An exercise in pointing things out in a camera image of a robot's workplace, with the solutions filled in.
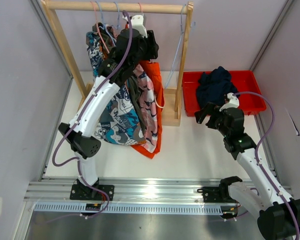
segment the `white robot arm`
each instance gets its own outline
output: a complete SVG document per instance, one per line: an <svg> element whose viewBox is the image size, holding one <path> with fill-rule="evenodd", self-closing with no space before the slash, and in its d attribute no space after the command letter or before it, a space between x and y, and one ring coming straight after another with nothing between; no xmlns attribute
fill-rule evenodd
<svg viewBox="0 0 300 240"><path fill-rule="evenodd" d="M158 57L159 46L154 32L146 31L143 26L141 28L140 19L138 16L132 17L131 47L119 70L113 72L127 50L129 29L122 30L118 35L116 47L112 48L108 58L102 62L98 69L99 76L95 78L94 85L77 114L69 124L59 125L59 131L66 136L65 139L79 158L81 173L86 181L86 183L82 182L83 180L79 178L83 185L93 186L99 179L93 156L99 151L101 142L94 138L94 132L102 112L126 80L133 75L133 70L141 60Z"/></svg>
<svg viewBox="0 0 300 240"><path fill-rule="evenodd" d="M225 202L235 200L244 206L257 220L258 228L266 240L296 235L296 225L300 232L300 199L293 199L271 173L267 162L258 159L256 144L244 133L245 116L238 109L238 98L228 93L225 100L226 104L222 107L209 102L195 113L196 121L202 124L204 118L210 115L207 127L222 134L225 149L247 172L258 194L249 189L239 177L232 176L220 181L221 198Z"/></svg>

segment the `hanging clothes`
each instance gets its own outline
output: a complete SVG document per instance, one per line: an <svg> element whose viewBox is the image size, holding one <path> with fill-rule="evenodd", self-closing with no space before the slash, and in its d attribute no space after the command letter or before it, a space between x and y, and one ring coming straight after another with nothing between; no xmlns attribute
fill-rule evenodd
<svg viewBox="0 0 300 240"><path fill-rule="evenodd" d="M147 128L146 143L132 147L144 156L153 159L161 150L162 138L162 108L157 107L156 102L159 106L165 105L160 66L157 62L142 61L135 68L134 73L138 76L139 87L143 90L139 104L147 122Z"/></svg>
<svg viewBox="0 0 300 240"><path fill-rule="evenodd" d="M131 77L129 77L126 80L126 85L130 94L130 99L132 102L132 105L134 106L135 112L138 115L139 121L140 121L140 127L142 129L142 132L145 133L146 132L146 121L144 120L142 111L140 109L140 105L139 105L139 98L141 95L139 86L138 86L138 79L136 77L136 75L133 75Z"/></svg>
<svg viewBox="0 0 300 240"><path fill-rule="evenodd" d="M112 42L110 38L107 39L106 35L101 34L106 44ZM93 76L96 77L107 53L102 48L101 39L97 32L88 32L86 34L86 43ZM138 115L125 85L120 88L118 93L107 104L100 116L94 136L106 142L119 145L135 145L145 142Z"/></svg>

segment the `wooden post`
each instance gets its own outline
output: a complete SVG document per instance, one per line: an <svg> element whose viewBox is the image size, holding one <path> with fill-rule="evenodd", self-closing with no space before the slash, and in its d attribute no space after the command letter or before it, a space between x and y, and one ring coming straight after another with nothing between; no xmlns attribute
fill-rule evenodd
<svg viewBox="0 0 300 240"><path fill-rule="evenodd" d="M68 64L70 71L74 77L74 80L79 88L82 98L85 99L88 96L88 91L87 91L84 81L82 80L81 74L79 72L79 68L76 64L75 58L72 54L72 51L70 49L69 43L67 41L65 32L61 26L61 23L59 21L57 13L55 10L49 9L47 7L47 4L45 1L41 0L41 4L42 4L42 8L44 9L45 14L49 20L50 26L56 37L56 40L57 40L57 42L61 48L61 51L64 55L64 58Z"/></svg>
<svg viewBox="0 0 300 240"><path fill-rule="evenodd" d="M182 56L180 61L179 76L178 76L178 83L177 83L175 103L174 103L175 112L180 111L179 106L181 105L180 103L181 103L181 94L182 94L182 78L185 69L193 10L194 10L194 3L192 1L188 1L188 5L186 8L185 31L184 31L183 44L182 44Z"/></svg>

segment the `navy garment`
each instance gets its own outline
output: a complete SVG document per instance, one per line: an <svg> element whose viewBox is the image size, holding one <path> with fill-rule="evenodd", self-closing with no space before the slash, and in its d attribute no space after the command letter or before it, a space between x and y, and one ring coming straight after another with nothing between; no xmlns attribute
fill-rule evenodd
<svg viewBox="0 0 300 240"><path fill-rule="evenodd" d="M222 66L219 66L210 74L203 72L199 83L200 86L196 89L195 95L200 108L205 107L208 102L222 106L226 103L226 94L238 92L231 82L231 74Z"/></svg>

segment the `clothes rack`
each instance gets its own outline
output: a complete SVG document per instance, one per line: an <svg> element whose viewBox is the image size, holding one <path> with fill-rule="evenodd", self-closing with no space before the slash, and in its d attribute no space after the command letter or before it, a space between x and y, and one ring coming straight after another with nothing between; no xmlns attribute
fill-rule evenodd
<svg viewBox="0 0 300 240"><path fill-rule="evenodd" d="M72 11L100 11L99 6L94 2L95 6L91 2L79 2L79 1L53 1L53 0L41 0L42 8L46 14L46 17L50 23L52 31L57 39L57 42L61 48L64 58L70 68L73 78L77 84L77 87L82 95L79 106L85 101L89 94L92 83L84 84L79 68L69 46L68 40L56 13L56 10L72 10ZM100 7L103 12L117 12L118 8L113 2L100 2ZM126 10L132 13L141 13L140 5L138 3L118 3L119 9L122 12ZM177 81L177 88L167 88L164 90L165 107L162 112L162 124L165 126L180 126L181 121L181 98L182 98L182 78L184 74L185 61L187 55L187 48L189 42L189 33L191 29L192 13L194 4L188 1L187 6L183 8L183 5L176 4L142 4L143 13L153 14L182 14L186 15L185 19L185 31L182 43L182 55L179 66L179 75Z"/></svg>

